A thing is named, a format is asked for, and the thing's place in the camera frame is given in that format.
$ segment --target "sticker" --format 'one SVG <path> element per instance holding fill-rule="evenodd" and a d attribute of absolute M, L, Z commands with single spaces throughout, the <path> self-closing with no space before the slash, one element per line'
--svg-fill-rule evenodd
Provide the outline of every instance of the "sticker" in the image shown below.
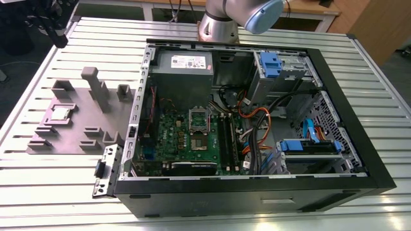
<path fill-rule="evenodd" d="M 249 164 L 250 164 L 250 163 L 249 163 L 248 161 L 244 161 L 244 162 L 242 162 L 242 168 L 249 168 Z"/>
<path fill-rule="evenodd" d="M 249 105 L 249 103 L 250 103 L 250 101 L 249 101 L 246 98 L 242 99 L 242 102 L 244 102 L 244 104 L 246 104 L 246 105 Z"/>
<path fill-rule="evenodd" d="M 205 69 L 205 57 L 173 55 L 170 57 L 170 68 Z"/>

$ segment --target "ram slot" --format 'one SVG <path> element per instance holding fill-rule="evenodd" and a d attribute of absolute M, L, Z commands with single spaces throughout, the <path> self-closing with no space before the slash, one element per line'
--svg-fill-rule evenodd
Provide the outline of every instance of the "ram slot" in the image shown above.
<path fill-rule="evenodd" d="M 232 116 L 228 119 L 229 121 L 229 131 L 230 131 L 230 146 L 232 146 L 232 158 L 233 158 L 233 165 L 232 167 L 234 168 L 238 164 L 238 156 L 237 156 L 237 139 L 236 139 L 236 130 L 234 130 L 234 125 L 233 125 L 233 118 Z"/>
<path fill-rule="evenodd" d="M 217 120 L 217 131 L 218 131 L 218 148 L 220 148 L 220 165 L 225 169 L 229 166 L 228 153 L 226 153 L 226 138 L 224 129 L 224 117 Z"/>
<path fill-rule="evenodd" d="M 230 134 L 230 120 L 229 117 L 224 117 L 224 132 L 225 132 L 225 146 L 226 146 L 226 155 L 228 155 L 228 165 L 230 170 L 234 167 L 234 159 L 233 159 L 233 147 L 232 147 L 232 134 Z"/>

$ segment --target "green circuit board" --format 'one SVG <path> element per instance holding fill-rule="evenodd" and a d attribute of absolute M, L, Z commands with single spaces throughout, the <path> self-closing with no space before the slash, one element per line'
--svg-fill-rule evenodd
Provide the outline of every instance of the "green circuit board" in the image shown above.
<path fill-rule="evenodd" d="M 202 126 L 204 115 L 193 116 L 192 122 Z M 138 169 L 144 169 L 145 176 L 158 176 L 161 162 L 204 161 L 217 164 L 216 175 L 241 175 L 241 168 L 221 167 L 218 147 L 217 116 L 209 117 L 209 132 L 190 134 L 188 130 L 188 114 L 162 114 L 158 122 L 158 133 L 152 160 L 136 161 Z M 240 126 L 240 119 L 233 119 L 233 126 Z"/>
<path fill-rule="evenodd" d="M 154 159 L 160 161 L 166 160 L 206 160 L 214 163 L 218 162 L 218 137 L 217 137 L 217 123 L 210 119 L 210 130 L 208 135 L 192 135 L 188 131 L 188 115 L 165 114 L 160 118 L 158 139 L 156 145 Z M 190 140 L 192 137 L 201 137 L 205 139 L 201 144 L 198 140 Z M 206 146 L 206 150 L 192 150 L 192 142 L 194 145 Z"/>

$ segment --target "power supply label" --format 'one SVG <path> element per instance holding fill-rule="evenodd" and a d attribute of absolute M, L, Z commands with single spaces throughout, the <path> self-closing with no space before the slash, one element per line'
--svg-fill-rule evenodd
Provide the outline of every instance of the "power supply label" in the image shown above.
<path fill-rule="evenodd" d="M 170 57 L 170 68 L 205 69 L 205 57 L 173 55 Z"/>

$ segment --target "slotted aluminum table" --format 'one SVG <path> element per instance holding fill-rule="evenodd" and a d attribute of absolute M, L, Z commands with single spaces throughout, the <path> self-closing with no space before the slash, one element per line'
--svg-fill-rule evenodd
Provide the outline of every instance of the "slotted aluminum table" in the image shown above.
<path fill-rule="evenodd" d="M 108 88 L 138 82 L 146 38 L 196 40 L 196 25 L 81 18 L 67 46 L 51 48 L 0 131 L 0 227 L 51 230 L 408 230 L 411 227 L 411 111 L 357 41 L 345 35 L 270 30 L 240 42 L 321 50 L 397 188 L 321 213 L 137 219 L 117 199 L 91 200 L 96 155 L 27 155 L 55 79 L 86 87 L 83 66 Z"/>

